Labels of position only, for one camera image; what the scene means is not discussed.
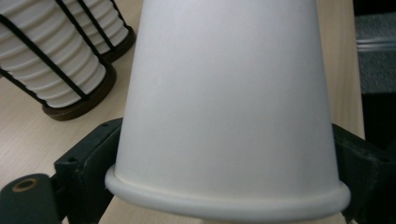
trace stacked cups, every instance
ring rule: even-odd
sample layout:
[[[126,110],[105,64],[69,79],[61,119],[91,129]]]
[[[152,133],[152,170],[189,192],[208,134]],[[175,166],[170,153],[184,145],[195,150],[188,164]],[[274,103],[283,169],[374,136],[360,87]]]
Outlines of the stacked cups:
[[[106,68],[55,1],[2,0],[0,13],[85,94],[95,90],[104,80]],[[2,23],[0,66],[51,108],[64,108],[81,100],[75,90]]]
[[[90,19],[79,1],[63,0],[63,2],[100,54],[106,57],[106,53],[111,53],[110,51],[114,50],[116,46],[119,46],[122,41],[125,41],[128,37],[133,40],[132,42],[129,41],[129,46],[132,46],[135,39],[134,32],[132,28],[124,25],[124,21],[120,18],[120,14],[115,9],[112,1],[81,1],[90,11],[89,13],[92,14],[94,21]],[[103,30],[105,36],[102,36],[98,28],[95,27],[95,22],[97,22],[100,29]]]

